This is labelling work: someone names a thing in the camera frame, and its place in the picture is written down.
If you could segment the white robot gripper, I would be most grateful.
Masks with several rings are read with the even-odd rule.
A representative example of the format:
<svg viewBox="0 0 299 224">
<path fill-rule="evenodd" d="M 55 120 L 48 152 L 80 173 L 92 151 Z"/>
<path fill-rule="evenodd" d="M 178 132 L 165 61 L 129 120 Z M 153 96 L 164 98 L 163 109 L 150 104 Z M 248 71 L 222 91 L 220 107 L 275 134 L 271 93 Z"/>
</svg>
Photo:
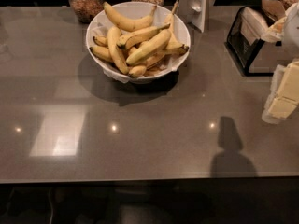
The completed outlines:
<svg viewBox="0 0 299 224">
<path fill-rule="evenodd" d="M 279 124 L 287 119 L 299 106 L 299 61 L 293 60 L 287 66 L 278 65 L 265 102 L 262 120 Z"/>
</svg>

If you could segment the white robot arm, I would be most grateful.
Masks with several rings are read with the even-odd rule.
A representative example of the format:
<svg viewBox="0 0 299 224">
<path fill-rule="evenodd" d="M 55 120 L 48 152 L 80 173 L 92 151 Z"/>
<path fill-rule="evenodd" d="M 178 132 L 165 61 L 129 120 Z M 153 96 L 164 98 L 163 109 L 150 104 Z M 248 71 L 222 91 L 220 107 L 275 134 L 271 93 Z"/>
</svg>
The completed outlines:
<svg viewBox="0 0 299 224">
<path fill-rule="evenodd" d="M 282 47 L 293 57 L 286 66 L 278 65 L 264 104 L 262 120 L 279 124 L 299 106 L 299 4 L 287 10 L 282 26 Z"/>
</svg>

